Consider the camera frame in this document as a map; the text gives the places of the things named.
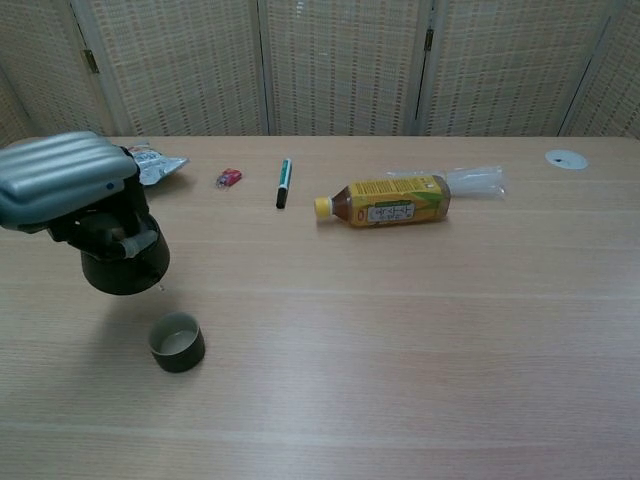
wooden table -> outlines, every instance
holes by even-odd
[[[148,190],[164,291],[102,294],[72,248],[0,232],[2,478],[640,478],[640,143],[151,144],[191,158]],[[446,222],[316,225],[314,197],[351,180],[496,164],[507,199],[453,200]],[[218,190],[226,167],[245,178]],[[177,375],[146,346],[173,310],[208,347]]]

